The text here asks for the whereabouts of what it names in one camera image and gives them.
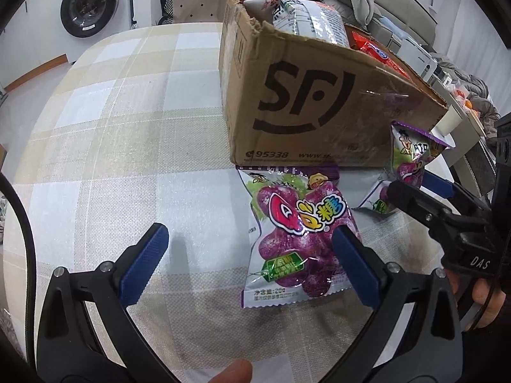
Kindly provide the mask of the left hand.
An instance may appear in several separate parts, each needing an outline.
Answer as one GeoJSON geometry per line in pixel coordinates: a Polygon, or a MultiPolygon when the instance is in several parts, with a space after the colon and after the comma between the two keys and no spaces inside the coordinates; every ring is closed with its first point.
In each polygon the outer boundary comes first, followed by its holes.
{"type": "Polygon", "coordinates": [[[250,383],[252,376],[252,363],[245,359],[237,359],[222,372],[211,378],[209,383],[250,383]]]}

